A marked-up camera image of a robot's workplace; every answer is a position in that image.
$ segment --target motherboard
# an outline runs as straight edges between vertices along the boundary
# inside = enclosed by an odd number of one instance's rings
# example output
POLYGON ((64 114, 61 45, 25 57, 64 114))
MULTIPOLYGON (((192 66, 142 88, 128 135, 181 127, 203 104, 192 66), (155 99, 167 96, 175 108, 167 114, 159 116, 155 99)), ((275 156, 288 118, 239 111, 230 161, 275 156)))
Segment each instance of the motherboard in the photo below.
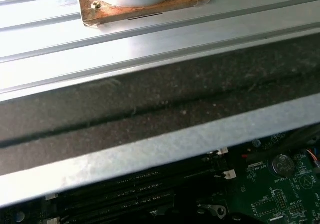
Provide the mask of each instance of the motherboard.
POLYGON ((285 135, 276 134, 230 149, 228 159, 237 178, 229 182, 225 192, 213 194, 214 202, 225 205, 230 213, 244 213, 264 223, 320 223, 320 181, 306 151, 288 153, 284 156, 292 162, 278 163, 285 175, 292 168, 288 177, 275 171, 275 158, 250 164, 246 154, 241 155, 273 148, 285 135))

